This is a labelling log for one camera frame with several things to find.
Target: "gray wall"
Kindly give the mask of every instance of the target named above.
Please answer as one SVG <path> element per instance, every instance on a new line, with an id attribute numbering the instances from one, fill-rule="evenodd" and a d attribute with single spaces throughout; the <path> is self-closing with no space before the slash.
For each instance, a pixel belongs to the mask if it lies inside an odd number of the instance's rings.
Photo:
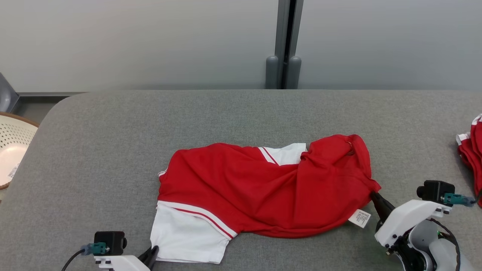
<path id="1" fill-rule="evenodd" d="M 482 1 L 304 0 L 298 88 L 482 91 Z"/>
<path id="2" fill-rule="evenodd" d="M 278 0 L 2 0 L 0 72 L 19 93 L 263 88 L 277 12 Z"/>

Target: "cable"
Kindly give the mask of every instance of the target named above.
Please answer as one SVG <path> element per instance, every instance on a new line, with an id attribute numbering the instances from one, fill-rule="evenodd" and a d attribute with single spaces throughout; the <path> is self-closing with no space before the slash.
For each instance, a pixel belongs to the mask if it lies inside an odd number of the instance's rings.
<path id="1" fill-rule="evenodd" d="M 70 257 L 70 259 L 68 259 L 68 261 L 65 263 L 64 267 L 62 268 L 62 271 L 65 271 L 65 269 L 67 269 L 67 266 L 70 264 L 70 262 L 75 258 L 77 257 L 80 253 L 84 252 L 85 249 L 81 249 L 79 251 L 77 251 L 74 255 L 72 255 L 72 257 Z"/>
<path id="2" fill-rule="evenodd" d="M 457 265 L 455 267 L 455 271 L 460 271 L 460 247 L 458 246 L 458 242 L 457 242 L 457 239 L 455 238 L 455 235 L 449 230 L 447 229 L 446 226 L 442 225 L 442 223 L 436 221 L 435 219 L 431 218 L 430 221 L 434 222 L 435 224 L 439 225 L 442 229 L 446 230 L 448 234 L 451 235 L 452 237 L 452 242 L 454 243 L 455 245 L 455 253 L 457 253 Z"/>
<path id="3" fill-rule="evenodd" d="M 479 200 L 481 199 L 482 196 L 482 189 L 479 191 L 479 195 L 475 198 L 474 201 L 471 201 L 470 203 L 478 203 Z"/>

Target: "care label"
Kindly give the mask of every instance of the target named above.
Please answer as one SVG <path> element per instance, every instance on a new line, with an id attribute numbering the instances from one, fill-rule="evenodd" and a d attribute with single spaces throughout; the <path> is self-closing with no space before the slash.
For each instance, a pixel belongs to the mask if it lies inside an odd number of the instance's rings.
<path id="1" fill-rule="evenodd" d="M 362 211 L 360 209 L 357 209 L 350 218 L 348 218 L 348 221 L 351 223 L 360 226 L 362 228 L 365 228 L 366 223 L 368 223 L 368 220 L 370 219 L 372 215 Z"/>

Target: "floor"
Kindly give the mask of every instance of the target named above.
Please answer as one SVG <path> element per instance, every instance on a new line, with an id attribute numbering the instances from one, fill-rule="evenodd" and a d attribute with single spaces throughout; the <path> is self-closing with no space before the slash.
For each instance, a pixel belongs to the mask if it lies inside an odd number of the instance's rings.
<path id="1" fill-rule="evenodd" d="M 20 97 L 11 113 L 40 124 L 50 109 L 63 99 L 65 97 Z M 8 188 L 0 190 L 0 202 L 7 191 Z"/>

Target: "stack of clothes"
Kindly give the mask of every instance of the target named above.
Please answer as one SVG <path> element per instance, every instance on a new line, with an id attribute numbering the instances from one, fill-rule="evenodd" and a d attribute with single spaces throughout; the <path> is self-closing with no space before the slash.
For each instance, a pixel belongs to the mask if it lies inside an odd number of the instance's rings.
<path id="1" fill-rule="evenodd" d="M 474 119 L 470 132 L 459 134 L 455 138 L 462 162 L 474 172 L 476 201 L 482 207 L 482 114 Z"/>

